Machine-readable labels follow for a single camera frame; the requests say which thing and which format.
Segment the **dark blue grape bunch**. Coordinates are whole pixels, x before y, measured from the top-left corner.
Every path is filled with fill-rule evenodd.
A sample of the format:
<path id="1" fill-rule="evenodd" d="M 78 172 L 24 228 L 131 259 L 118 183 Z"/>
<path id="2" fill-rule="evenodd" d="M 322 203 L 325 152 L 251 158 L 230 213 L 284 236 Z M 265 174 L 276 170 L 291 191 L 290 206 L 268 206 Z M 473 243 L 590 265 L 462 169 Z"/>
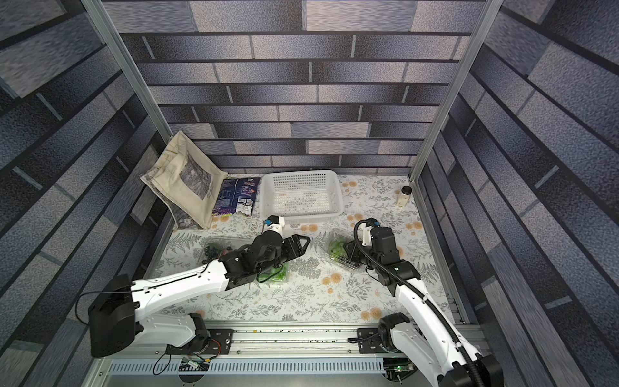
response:
<path id="1" fill-rule="evenodd" d="M 225 247 L 217 244 L 208 243 L 204 248 L 204 259 L 206 261 L 217 260 L 223 255 L 225 251 Z"/>

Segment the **clear plastic clamshell container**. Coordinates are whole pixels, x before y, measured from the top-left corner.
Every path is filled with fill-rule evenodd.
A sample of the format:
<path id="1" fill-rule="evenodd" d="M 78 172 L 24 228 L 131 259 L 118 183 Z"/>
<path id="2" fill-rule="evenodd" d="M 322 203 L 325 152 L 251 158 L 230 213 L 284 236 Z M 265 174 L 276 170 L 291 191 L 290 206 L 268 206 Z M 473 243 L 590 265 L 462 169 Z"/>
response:
<path id="1" fill-rule="evenodd" d="M 222 255 L 251 244 L 252 239 L 238 237 L 206 237 L 201 243 L 201 252 L 198 262 L 207 264 L 219 259 Z"/>

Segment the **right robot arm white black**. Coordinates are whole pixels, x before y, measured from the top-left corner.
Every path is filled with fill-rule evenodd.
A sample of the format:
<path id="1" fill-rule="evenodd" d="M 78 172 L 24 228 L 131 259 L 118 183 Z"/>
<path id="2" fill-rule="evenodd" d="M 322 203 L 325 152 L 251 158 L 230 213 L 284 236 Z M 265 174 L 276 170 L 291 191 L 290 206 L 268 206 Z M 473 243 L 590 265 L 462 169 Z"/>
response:
<path id="1" fill-rule="evenodd" d="M 401 259 L 395 235 L 375 219 L 353 229 L 353 254 L 374 270 L 377 279 L 405 308 L 380 321 L 381 345 L 400 351 L 432 386 L 503 386 L 502 367 L 483 355 L 450 322 L 430 296 L 420 273 Z"/>

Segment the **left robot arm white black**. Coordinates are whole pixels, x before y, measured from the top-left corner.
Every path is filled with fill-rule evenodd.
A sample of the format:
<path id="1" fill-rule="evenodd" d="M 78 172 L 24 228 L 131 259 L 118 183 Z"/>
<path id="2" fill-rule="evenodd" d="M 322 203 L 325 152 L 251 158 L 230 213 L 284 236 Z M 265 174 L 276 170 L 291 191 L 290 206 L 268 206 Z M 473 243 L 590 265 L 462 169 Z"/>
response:
<path id="1" fill-rule="evenodd" d="M 266 231 L 252 243 L 196 269 L 135 282 L 126 275 L 114 277 L 103 290 L 95 292 L 88 308 L 91 355 L 111 356 L 135 341 L 164 343 L 176 352 L 204 348 L 208 335 L 199 314 L 171 322 L 157 322 L 155 314 L 190 298 L 254 282 L 270 269 L 280 269 L 303 256 L 310 242 L 308 236 L 284 238 L 278 232 Z"/>

